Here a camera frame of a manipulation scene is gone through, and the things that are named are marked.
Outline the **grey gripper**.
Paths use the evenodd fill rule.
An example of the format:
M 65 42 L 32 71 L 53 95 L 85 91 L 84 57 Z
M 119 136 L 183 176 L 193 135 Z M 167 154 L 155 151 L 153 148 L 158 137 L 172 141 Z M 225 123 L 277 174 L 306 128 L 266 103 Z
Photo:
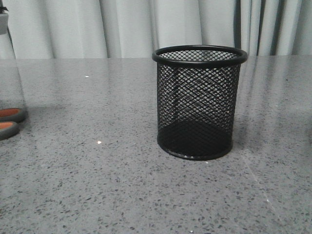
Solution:
M 4 6 L 0 7 L 0 35 L 4 35 L 7 33 L 8 27 L 8 9 Z

